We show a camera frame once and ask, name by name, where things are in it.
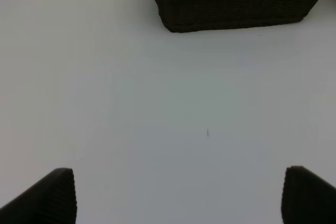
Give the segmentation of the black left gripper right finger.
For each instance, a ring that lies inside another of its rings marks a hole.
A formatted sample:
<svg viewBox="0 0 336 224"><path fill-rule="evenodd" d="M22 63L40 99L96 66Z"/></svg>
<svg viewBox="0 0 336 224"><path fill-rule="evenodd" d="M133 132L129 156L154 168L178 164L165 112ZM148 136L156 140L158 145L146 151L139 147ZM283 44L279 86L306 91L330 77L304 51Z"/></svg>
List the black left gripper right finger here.
<svg viewBox="0 0 336 224"><path fill-rule="evenodd" d="M303 166L286 169L283 223L335 223L335 187Z"/></svg>

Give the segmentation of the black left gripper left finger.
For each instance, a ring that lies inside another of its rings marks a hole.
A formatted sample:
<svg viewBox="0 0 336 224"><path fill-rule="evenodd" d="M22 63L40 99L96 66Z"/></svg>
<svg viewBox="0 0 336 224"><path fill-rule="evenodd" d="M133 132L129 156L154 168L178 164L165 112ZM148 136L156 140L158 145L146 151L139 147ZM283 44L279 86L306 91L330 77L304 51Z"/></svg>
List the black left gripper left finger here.
<svg viewBox="0 0 336 224"><path fill-rule="evenodd" d="M1 223L75 223L73 170L56 168L1 208Z"/></svg>

